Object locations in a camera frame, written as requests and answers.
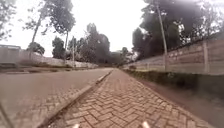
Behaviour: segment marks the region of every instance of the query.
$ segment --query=road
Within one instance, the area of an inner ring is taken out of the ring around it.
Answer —
[[[0,74],[0,101],[15,128],[34,128],[49,113],[71,101],[111,69]]]
[[[48,128],[213,128],[207,122],[115,69]]]

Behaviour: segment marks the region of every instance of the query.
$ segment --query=herringbone brick pavement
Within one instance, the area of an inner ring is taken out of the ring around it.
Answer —
[[[144,121],[151,128],[212,128],[119,70],[49,127],[142,128]]]

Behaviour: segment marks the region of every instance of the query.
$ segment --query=concrete curb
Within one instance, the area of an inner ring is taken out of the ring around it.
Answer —
[[[80,98],[82,98],[85,94],[90,92],[96,85],[100,84],[108,75],[110,75],[112,72],[109,71],[106,75],[100,77],[97,79],[94,85],[88,85],[85,88],[81,89],[79,92],[77,92],[73,98],[63,103],[63,105],[59,105],[57,108],[52,110],[37,126],[34,126],[33,128],[43,128],[49,124],[51,124],[58,115],[63,113],[64,110],[67,110],[70,106],[75,104]]]

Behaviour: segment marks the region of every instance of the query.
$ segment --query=street lamp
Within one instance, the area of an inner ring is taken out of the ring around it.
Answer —
[[[159,17],[159,23],[160,23],[160,28],[161,28],[161,32],[162,32],[162,38],[163,38],[163,47],[164,47],[164,69],[165,71],[167,71],[167,44],[166,44],[166,37],[165,37],[165,33],[164,33],[164,29],[163,29],[163,22],[162,22],[162,18],[161,18],[161,14],[160,14],[160,9],[159,9],[159,3],[156,1],[156,9],[158,12],[158,17]]]

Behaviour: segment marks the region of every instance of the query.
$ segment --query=wall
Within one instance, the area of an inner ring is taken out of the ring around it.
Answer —
[[[0,45],[0,63],[16,63],[19,51],[20,47]]]
[[[30,53],[25,50],[20,49],[11,49],[7,47],[0,47],[0,64],[1,63],[11,63],[11,64],[21,64],[21,65],[29,65],[29,64],[38,64],[38,63],[47,63],[52,66],[64,66],[65,64],[73,66],[77,68],[95,68],[97,65],[91,63],[83,63],[83,62],[73,62],[66,60],[64,64],[63,60],[54,59],[51,57],[44,57],[37,55],[35,53]]]
[[[164,57],[156,56],[125,65],[135,65],[137,70],[164,71]],[[216,37],[182,46],[168,52],[167,71],[199,74],[224,74],[224,34]]]

